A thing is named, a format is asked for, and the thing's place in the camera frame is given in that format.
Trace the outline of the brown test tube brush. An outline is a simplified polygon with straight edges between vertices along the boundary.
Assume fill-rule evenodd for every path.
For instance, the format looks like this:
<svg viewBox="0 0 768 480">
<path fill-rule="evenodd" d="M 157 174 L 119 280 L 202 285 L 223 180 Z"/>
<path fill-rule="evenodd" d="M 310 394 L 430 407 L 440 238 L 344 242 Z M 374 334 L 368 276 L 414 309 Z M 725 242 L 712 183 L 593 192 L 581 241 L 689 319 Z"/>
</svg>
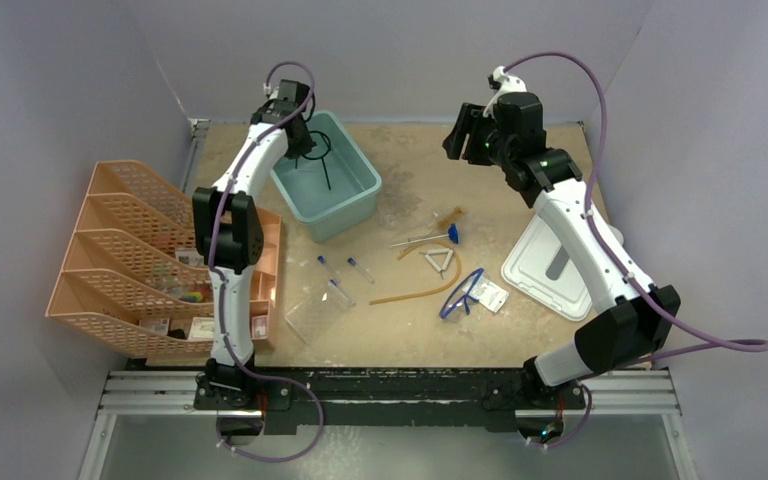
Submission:
<svg viewBox="0 0 768 480">
<path fill-rule="evenodd" d="M 451 211 L 441 214 L 434 221 L 434 230 L 447 229 L 452 223 L 455 223 L 465 214 L 463 207 L 454 207 Z"/>
</svg>

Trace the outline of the small clear glass beaker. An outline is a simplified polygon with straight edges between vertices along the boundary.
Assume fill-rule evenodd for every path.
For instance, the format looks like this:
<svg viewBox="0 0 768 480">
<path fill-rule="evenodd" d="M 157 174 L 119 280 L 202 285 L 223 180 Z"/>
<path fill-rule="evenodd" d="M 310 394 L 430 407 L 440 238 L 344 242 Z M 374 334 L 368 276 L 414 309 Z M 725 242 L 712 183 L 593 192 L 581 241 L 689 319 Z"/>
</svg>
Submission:
<svg viewBox="0 0 768 480">
<path fill-rule="evenodd" d="M 385 230 L 397 230 L 409 215 L 410 209 L 399 201 L 379 200 L 377 203 L 378 223 Z"/>
</svg>

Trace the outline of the white clay pipe triangle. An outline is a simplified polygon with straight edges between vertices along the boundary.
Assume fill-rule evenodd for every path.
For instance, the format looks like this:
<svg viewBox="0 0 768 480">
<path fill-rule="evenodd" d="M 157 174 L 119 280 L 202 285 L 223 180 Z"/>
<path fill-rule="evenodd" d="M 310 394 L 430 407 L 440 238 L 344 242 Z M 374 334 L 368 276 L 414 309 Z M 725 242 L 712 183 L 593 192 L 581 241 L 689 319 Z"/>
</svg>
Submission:
<svg viewBox="0 0 768 480">
<path fill-rule="evenodd" d="M 420 254 L 441 278 L 443 278 L 444 274 L 448 271 L 454 258 L 454 250 L 452 248 L 426 250 L 421 251 Z"/>
</svg>

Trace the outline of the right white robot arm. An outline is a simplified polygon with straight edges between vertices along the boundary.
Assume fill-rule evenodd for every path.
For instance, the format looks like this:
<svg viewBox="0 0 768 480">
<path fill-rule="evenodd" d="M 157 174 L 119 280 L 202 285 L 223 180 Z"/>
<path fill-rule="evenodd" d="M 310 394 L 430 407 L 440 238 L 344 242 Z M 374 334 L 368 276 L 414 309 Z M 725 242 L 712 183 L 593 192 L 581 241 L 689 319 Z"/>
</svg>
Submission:
<svg viewBox="0 0 768 480">
<path fill-rule="evenodd" d="M 442 143 L 450 159 L 501 168 L 506 183 L 567 251 L 592 300 L 595 317 L 570 342 L 524 363 L 521 392 L 536 407 L 548 405 L 574 380 L 660 350 L 671 330 L 663 315 L 680 306 L 674 287 L 657 286 L 624 252 L 586 203 L 578 165 L 565 150 L 548 147 L 546 138 L 539 98 L 515 92 L 501 95 L 489 114 L 462 104 Z"/>
</svg>

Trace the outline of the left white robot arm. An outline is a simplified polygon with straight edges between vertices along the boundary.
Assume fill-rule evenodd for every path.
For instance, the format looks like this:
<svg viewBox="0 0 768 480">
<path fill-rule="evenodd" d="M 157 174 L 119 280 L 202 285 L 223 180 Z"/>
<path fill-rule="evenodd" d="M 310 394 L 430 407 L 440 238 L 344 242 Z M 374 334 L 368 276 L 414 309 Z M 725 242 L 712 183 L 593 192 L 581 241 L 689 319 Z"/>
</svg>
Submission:
<svg viewBox="0 0 768 480">
<path fill-rule="evenodd" d="M 227 170 L 211 187 L 192 194 L 194 238 L 209 271 L 214 308 L 213 346 L 199 378 L 199 397 L 235 409 L 249 407 L 258 395 L 257 377 L 246 368 L 254 354 L 251 282 L 265 248 L 255 199 L 281 158 L 306 154 L 313 146 L 304 120 L 312 87 L 283 80 L 265 91 L 267 100 L 252 115 L 248 136 Z"/>
</svg>

